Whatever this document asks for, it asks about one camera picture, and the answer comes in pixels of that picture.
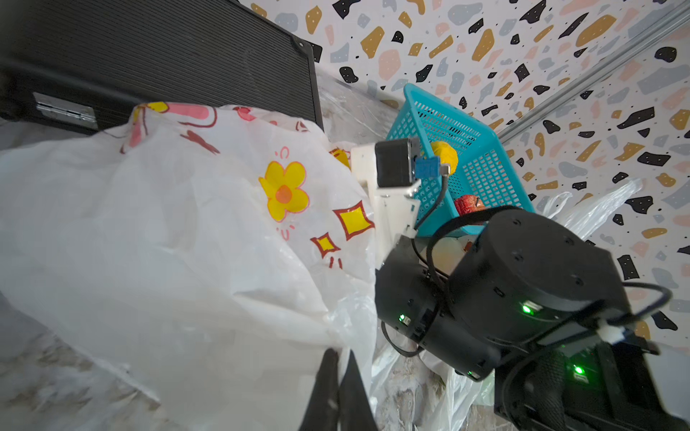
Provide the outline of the red toy fruit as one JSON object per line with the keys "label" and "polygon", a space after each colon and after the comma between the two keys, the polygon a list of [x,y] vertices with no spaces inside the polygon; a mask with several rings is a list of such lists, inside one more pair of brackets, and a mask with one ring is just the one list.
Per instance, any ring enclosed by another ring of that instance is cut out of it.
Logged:
{"label": "red toy fruit", "polygon": [[460,216],[469,215],[472,213],[485,210],[483,201],[475,195],[463,195],[454,200],[456,212]]}

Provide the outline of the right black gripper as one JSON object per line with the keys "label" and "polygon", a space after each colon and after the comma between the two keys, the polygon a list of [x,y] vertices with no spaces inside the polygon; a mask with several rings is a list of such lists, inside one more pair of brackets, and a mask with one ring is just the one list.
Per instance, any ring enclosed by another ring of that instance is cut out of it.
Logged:
{"label": "right black gripper", "polygon": [[501,362],[501,350],[474,337],[457,312],[449,312],[410,240],[402,240],[376,272],[379,320],[418,345],[403,356],[428,352],[460,375],[483,380]]}

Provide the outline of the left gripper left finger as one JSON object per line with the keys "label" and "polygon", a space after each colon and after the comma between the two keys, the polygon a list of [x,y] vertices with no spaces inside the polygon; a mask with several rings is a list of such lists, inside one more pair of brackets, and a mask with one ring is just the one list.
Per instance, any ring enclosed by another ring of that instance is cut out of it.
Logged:
{"label": "left gripper left finger", "polygon": [[338,363],[338,353],[332,348],[327,349],[316,374],[316,381],[299,431],[338,429],[340,416]]}

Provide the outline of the black hard case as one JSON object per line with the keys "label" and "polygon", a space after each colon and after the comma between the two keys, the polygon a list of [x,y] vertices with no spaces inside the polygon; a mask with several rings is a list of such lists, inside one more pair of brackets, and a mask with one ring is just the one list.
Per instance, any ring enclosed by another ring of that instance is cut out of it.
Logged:
{"label": "black hard case", "polygon": [[237,1],[5,1],[1,117],[93,134],[148,102],[321,123],[311,45]]}

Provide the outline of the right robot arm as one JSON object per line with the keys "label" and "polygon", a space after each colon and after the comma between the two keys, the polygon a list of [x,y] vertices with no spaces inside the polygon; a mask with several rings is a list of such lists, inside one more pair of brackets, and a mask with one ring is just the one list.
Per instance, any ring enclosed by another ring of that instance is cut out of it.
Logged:
{"label": "right robot arm", "polygon": [[377,271],[376,307],[394,329],[458,374],[495,380],[494,410],[520,430],[686,430],[689,389],[668,350],[635,326],[611,254],[513,206],[454,218],[429,247],[482,227],[449,273],[393,251]]}

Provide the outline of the yellow toy fruit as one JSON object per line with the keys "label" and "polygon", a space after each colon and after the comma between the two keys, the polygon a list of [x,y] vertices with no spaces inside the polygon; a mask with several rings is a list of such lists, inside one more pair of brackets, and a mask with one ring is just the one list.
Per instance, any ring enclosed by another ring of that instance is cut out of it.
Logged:
{"label": "yellow toy fruit", "polygon": [[447,164],[449,167],[449,174],[453,175],[458,167],[458,153],[456,149],[447,142],[435,141],[431,143],[431,149],[434,156],[440,159],[440,163]]}

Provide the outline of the white plastic bag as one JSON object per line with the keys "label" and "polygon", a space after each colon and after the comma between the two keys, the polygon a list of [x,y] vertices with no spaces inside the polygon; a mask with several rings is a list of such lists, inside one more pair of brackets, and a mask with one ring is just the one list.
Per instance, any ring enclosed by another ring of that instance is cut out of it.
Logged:
{"label": "white plastic bag", "polygon": [[194,430],[295,430],[377,341],[376,230],[308,120],[155,102],[1,154],[1,291]]}
{"label": "white plastic bag", "polygon": [[377,332],[369,401],[380,430],[461,430],[493,395],[492,377],[473,382],[429,353],[403,357]]}
{"label": "white plastic bag", "polygon": [[565,191],[552,199],[547,198],[546,204],[537,213],[569,229],[580,239],[588,240],[627,199],[642,189],[642,179],[626,179],[611,192],[598,198],[584,199],[568,210],[564,208],[573,195]]}

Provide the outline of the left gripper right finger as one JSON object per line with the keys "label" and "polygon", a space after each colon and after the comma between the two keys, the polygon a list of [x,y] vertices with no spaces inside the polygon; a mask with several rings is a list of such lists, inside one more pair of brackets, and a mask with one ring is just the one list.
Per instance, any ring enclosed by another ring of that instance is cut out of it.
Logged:
{"label": "left gripper right finger", "polygon": [[350,352],[339,388],[339,409],[340,430],[377,431],[377,423],[353,351]]}

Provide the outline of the teal plastic basket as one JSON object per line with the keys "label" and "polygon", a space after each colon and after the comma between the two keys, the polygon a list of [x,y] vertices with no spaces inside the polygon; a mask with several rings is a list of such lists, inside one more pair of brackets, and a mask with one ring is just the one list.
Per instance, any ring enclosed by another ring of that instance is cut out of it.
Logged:
{"label": "teal plastic basket", "polygon": [[458,155],[446,197],[420,228],[420,237],[430,237],[442,224],[458,217],[455,200],[465,195],[478,197],[487,208],[514,206],[535,210],[490,127],[414,84],[404,86],[404,96],[404,105],[387,138],[418,138],[425,158],[433,155],[434,142],[449,144]]}

